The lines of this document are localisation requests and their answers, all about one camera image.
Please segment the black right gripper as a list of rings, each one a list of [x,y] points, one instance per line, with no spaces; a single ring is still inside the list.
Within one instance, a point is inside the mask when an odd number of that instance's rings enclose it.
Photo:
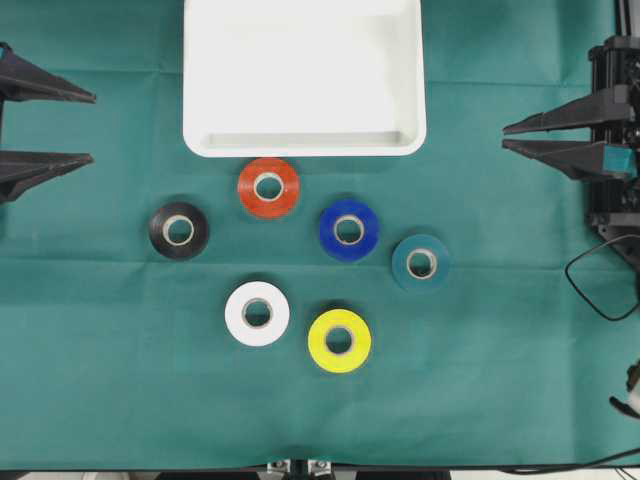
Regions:
[[[639,227],[639,38],[612,36],[589,51],[589,60],[591,90],[598,93],[627,86],[631,118],[593,127],[594,142],[505,139],[502,147],[555,168],[572,180],[602,181],[587,188],[589,222],[600,235],[621,235]],[[583,128],[599,119],[600,96],[589,95],[508,125],[503,133]]]

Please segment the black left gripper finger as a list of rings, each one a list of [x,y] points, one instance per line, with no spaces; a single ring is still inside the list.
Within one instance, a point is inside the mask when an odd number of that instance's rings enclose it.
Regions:
[[[87,153],[1,151],[1,201],[13,202],[27,190],[94,162]]]
[[[1,100],[69,101],[94,104],[96,95],[53,75],[14,53],[1,43]]]

